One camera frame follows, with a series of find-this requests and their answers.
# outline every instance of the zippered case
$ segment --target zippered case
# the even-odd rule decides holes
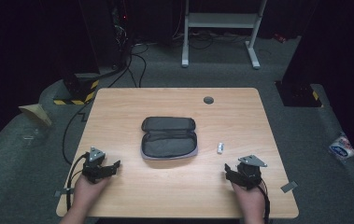
[[[141,155],[147,160],[173,160],[197,155],[194,119],[148,117],[142,122]]]

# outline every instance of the person's right hand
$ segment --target person's right hand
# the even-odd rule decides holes
[[[264,213],[264,197],[258,188],[246,190],[232,183],[238,204],[244,215],[244,223],[246,224],[263,224]]]

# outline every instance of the gray carpet floor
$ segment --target gray carpet floor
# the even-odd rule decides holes
[[[255,50],[260,70],[251,67],[244,38],[217,38],[208,45],[191,41],[190,66],[182,68],[181,46],[141,45],[134,47],[146,61],[141,87],[250,87],[258,89],[290,181],[298,183],[293,190],[300,214],[295,219],[275,219],[273,223],[354,223],[354,157],[346,163],[337,161],[327,148],[341,131],[339,121],[320,85],[312,85],[323,107],[285,107],[276,90],[290,62],[298,39],[284,44],[273,39],[258,38]],[[145,67],[144,61],[133,56],[130,70],[103,78],[99,87],[134,87]],[[0,223],[58,223],[55,211],[59,199],[54,191],[64,187],[70,165],[64,161],[62,148],[64,131],[81,105],[55,105],[52,98],[61,81],[43,90],[40,99],[49,113],[52,126],[33,140],[24,136],[35,128],[23,114],[18,115],[0,132]],[[82,110],[85,117],[91,105]],[[85,122],[76,116],[65,136],[65,154],[71,161]],[[87,219],[94,223],[95,217]],[[152,223],[141,220],[136,223]],[[126,223],[110,219],[109,223]]]

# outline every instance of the small white object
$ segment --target small white object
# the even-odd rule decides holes
[[[223,152],[223,143],[219,143],[218,144],[218,153],[222,154],[222,152]]]

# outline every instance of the snack wrapper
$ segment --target snack wrapper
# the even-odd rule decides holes
[[[339,161],[346,161],[346,159],[354,156],[354,148],[343,132],[340,132],[340,136],[329,146],[329,152]]]

